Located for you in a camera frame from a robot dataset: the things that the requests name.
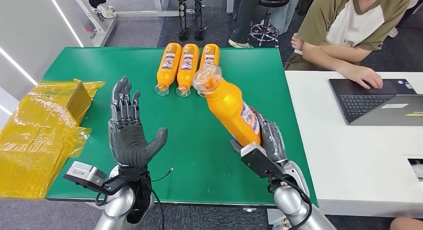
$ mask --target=bottle label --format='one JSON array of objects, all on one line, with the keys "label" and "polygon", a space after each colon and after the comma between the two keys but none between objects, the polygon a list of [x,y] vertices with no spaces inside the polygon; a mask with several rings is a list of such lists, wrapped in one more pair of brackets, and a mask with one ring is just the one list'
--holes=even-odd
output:
[{"label": "bottle label", "polygon": [[214,46],[206,46],[206,54],[204,55],[203,67],[214,64]]},{"label": "bottle label", "polygon": [[260,124],[258,123],[257,116],[254,114],[254,112],[249,108],[249,106],[245,102],[241,110],[241,117],[245,120],[245,122],[249,126],[251,126],[255,134],[259,133]]},{"label": "bottle label", "polygon": [[193,58],[194,55],[192,54],[184,54],[184,60],[182,60],[182,69],[191,70],[193,68]]},{"label": "bottle label", "polygon": [[166,53],[165,60],[162,64],[162,69],[172,69],[173,60],[175,59],[175,54]]}]

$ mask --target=black stool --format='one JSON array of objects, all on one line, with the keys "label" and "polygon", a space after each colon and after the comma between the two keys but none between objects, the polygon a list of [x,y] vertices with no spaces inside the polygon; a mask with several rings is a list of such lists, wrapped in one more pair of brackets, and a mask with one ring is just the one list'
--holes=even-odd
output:
[{"label": "black stool", "polygon": [[262,42],[275,41],[275,47],[279,47],[279,41],[276,39],[279,34],[276,28],[269,24],[270,20],[270,8],[271,7],[282,7],[289,3],[289,0],[260,0],[259,5],[267,7],[266,16],[264,17],[263,24],[256,24],[251,27],[250,35],[259,41],[258,46],[261,46]]}]

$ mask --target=laptop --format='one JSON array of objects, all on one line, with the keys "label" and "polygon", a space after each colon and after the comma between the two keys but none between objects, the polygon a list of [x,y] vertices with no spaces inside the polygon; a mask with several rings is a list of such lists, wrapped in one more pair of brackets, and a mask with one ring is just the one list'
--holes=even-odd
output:
[{"label": "laptop", "polygon": [[383,79],[382,89],[365,89],[349,79],[329,79],[348,125],[423,126],[423,94],[406,79]]}]

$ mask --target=orange bottle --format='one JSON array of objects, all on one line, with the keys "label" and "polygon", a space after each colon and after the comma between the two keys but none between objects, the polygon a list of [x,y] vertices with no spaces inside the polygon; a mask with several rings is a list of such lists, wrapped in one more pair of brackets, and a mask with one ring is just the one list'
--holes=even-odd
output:
[{"label": "orange bottle", "polygon": [[194,74],[197,71],[200,51],[195,44],[184,45],[178,70],[178,85],[176,93],[180,97],[188,97],[191,94],[191,85]]},{"label": "orange bottle", "polygon": [[169,43],[166,46],[157,71],[157,85],[154,87],[156,93],[160,95],[169,94],[169,86],[175,80],[181,53],[182,47],[178,43]]},{"label": "orange bottle", "polygon": [[198,70],[193,86],[205,95],[210,111],[242,146],[260,144],[257,116],[242,100],[241,90],[222,78],[220,67],[209,65]]},{"label": "orange bottle", "polygon": [[[216,44],[206,44],[201,54],[200,69],[209,65],[219,65],[220,60],[220,49]],[[197,94],[204,97],[201,91],[197,91]]]}]

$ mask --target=green table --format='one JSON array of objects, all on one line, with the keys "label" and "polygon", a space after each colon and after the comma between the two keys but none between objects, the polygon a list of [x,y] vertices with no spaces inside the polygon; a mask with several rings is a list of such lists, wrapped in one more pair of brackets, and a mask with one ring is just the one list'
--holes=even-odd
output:
[{"label": "green table", "polygon": [[[174,170],[153,183],[159,198],[168,203],[274,205],[266,179],[260,179],[230,146],[231,135],[213,116],[204,98],[195,94],[178,97],[177,84],[168,96],[157,95],[156,72],[163,48],[65,48],[43,81],[105,81],[81,126],[92,128],[78,158],[69,158],[51,186],[50,200],[92,201],[96,193],[63,178],[74,161],[109,173],[116,165],[109,149],[107,121],[111,90],[126,75],[139,89],[140,116],[150,141],[160,127],[169,129],[167,144],[149,164],[152,179]],[[244,101],[275,121],[281,130],[288,158],[302,169],[311,200],[316,196],[307,166],[280,54],[277,48],[222,48],[220,66],[224,78],[236,84]]]}]

